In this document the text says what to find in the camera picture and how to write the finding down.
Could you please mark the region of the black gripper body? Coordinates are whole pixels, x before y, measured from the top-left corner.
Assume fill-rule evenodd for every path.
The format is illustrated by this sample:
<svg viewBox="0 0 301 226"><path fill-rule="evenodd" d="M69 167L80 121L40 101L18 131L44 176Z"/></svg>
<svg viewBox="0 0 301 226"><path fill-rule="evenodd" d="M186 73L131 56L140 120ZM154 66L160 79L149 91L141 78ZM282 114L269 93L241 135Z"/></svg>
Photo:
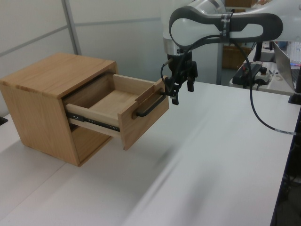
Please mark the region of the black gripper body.
<svg viewBox="0 0 301 226"><path fill-rule="evenodd" d="M172 78L187 78L189 70L192 67L192 52L184 53L182 55L167 55L168 67L172 73Z"/></svg>

